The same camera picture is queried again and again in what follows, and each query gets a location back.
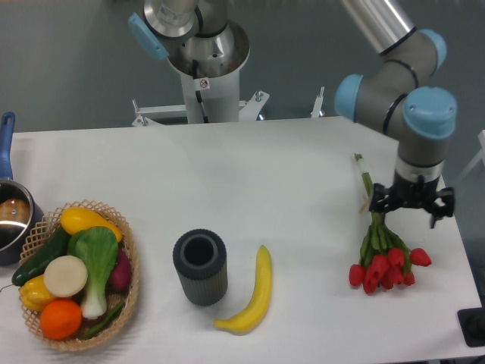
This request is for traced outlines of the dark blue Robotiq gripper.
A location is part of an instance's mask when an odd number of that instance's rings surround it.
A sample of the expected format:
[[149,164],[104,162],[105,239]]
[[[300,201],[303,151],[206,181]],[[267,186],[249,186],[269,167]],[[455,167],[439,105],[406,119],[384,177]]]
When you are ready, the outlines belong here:
[[386,214],[400,208],[427,209],[430,227],[445,217],[452,217],[455,210],[455,189],[444,187],[437,191],[439,177],[426,181],[424,175],[410,181],[395,171],[393,185],[385,187],[375,183],[371,192],[369,211]]

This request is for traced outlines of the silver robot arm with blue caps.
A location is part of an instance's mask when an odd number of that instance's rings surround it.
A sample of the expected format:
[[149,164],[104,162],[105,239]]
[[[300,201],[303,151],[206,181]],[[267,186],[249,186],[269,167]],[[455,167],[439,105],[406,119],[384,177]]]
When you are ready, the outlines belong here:
[[[427,81],[446,58],[443,38],[418,30],[396,1],[345,1],[360,31],[382,58],[372,77],[347,76],[334,96],[338,115],[398,141],[393,183],[371,188],[370,210],[423,209],[436,222],[453,215],[452,188],[438,188],[457,103]],[[191,124],[255,120],[268,100],[239,98],[239,72],[249,57],[245,31],[227,16],[225,1],[146,1],[132,14],[133,38],[180,75]]]

